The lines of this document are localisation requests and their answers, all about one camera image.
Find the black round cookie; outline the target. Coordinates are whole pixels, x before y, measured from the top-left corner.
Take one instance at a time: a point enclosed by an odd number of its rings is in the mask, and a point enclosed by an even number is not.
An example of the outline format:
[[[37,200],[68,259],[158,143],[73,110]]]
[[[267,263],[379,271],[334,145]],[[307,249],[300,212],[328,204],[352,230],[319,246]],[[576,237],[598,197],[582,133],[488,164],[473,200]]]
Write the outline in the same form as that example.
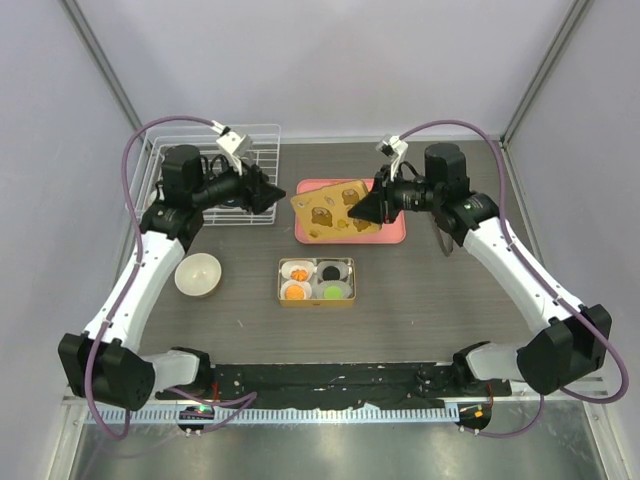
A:
[[[322,278],[324,281],[339,280],[341,272],[336,266],[328,266],[323,270]]]

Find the metal tongs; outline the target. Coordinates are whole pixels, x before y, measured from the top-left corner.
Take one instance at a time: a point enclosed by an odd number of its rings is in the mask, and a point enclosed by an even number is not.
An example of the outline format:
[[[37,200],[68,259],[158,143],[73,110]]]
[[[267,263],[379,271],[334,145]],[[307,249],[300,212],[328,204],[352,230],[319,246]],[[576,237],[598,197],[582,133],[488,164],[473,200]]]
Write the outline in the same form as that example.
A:
[[[445,257],[449,257],[452,254],[454,248],[452,237],[450,235],[443,234],[443,231],[438,226],[434,215],[430,215],[430,223],[441,252]]]

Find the orange swirl cookie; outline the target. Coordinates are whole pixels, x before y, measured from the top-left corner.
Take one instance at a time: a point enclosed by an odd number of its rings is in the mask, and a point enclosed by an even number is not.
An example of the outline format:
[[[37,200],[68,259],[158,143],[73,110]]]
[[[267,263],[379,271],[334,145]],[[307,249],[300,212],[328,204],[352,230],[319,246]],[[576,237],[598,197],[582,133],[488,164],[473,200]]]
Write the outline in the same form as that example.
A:
[[[291,272],[290,277],[295,281],[304,282],[309,278],[309,274],[304,269],[297,269]]]

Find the green round cookie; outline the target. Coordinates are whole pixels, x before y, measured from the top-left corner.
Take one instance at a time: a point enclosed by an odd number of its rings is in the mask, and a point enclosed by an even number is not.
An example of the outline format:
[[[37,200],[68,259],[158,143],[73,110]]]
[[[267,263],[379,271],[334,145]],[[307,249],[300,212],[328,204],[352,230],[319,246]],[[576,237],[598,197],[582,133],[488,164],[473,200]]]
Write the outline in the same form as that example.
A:
[[[344,296],[343,290],[338,285],[327,286],[323,291],[324,299],[339,300]]]

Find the large orange round cookie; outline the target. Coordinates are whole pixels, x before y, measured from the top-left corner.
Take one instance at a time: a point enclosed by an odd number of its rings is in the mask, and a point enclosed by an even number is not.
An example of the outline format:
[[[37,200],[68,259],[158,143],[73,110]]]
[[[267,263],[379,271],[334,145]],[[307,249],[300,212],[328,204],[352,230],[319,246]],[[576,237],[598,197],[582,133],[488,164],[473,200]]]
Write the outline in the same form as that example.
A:
[[[284,298],[286,300],[305,300],[307,295],[303,286],[299,284],[291,284],[286,287],[284,291]]]

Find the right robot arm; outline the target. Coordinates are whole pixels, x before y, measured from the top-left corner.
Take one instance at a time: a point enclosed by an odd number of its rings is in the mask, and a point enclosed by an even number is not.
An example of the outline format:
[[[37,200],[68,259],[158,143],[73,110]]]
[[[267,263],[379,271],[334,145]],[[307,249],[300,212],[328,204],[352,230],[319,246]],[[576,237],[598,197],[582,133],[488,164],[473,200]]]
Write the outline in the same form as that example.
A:
[[[514,302],[532,339],[522,345],[480,342],[454,356],[451,380],[457,391],[472,395],[488,380],[523,381],[549,395],[600,369],[612,319],[600,304],[586,306],[562,287],[501,220],[497,204],[470,187],[466,157],[451,143],[436,143],[424,152],[424,174],[404,178],[406,142],[390,137],[378,151],[389,158],[375,174],[369,193],[348,215],[383,225],[402,211],[429,212],[437,229],[474,256]]]

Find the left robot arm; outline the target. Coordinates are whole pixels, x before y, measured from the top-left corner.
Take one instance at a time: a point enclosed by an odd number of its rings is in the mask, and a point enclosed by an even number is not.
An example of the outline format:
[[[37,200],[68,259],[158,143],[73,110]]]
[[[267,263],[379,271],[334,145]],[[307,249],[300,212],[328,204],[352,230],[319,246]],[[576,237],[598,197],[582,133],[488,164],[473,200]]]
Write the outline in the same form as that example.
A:
[[[211,391],[207,353],[177,347],[142,357],[138,350],[162,288],[204,225],[205,210],[233,202],[261,214],[286,195],[258,165],[235,170],[227,156],[215,159],[220,168],[193,145],[167,150],[156,198],[136,222],[141,236],[119,280],[84,331],[65,334],[59,343],[75,395],[138,411],[169,388],[179,387],[193,399]]]

